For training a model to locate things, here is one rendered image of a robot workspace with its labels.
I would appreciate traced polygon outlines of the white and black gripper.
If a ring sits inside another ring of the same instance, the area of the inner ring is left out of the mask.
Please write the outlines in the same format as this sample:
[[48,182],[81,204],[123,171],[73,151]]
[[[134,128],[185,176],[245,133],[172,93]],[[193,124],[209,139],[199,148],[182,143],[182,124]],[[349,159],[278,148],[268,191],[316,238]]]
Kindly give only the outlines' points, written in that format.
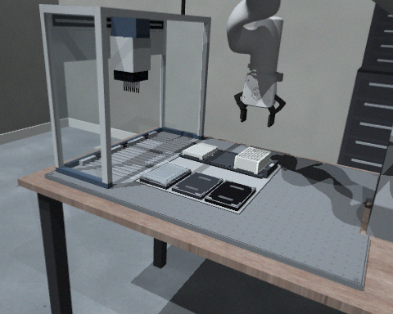
[[[240,100],[240,96],[242,96],[242,100]],[[268,108],[270,112],[268,127],[274,124],[275,114],[286,104],[283,99],[277,96],[277,75],[274,73],[256,74],[251,71],[246,76],[243,92],[236,94],[234,98],[241,110],[241,122],[246,121],[246,107],[248,105]],[[277,109],[274,107],[276,101],[279,103]]]

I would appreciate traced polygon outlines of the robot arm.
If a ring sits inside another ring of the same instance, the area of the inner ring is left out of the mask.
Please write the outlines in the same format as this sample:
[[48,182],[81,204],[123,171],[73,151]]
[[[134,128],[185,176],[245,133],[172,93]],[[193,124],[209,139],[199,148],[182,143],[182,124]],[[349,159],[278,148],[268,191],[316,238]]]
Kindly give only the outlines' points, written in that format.
[[[372,1],[393,15],[393,0]],[[274,73],[277,82],[283,79],[283,73],[277,72],[283,18],[274,16],[280,4],[281,0],[243,0],[234,8],[227,23],[230,49],[251,55],[250,71]],[[251,22],[254,22],[253,28],[243,26]]]

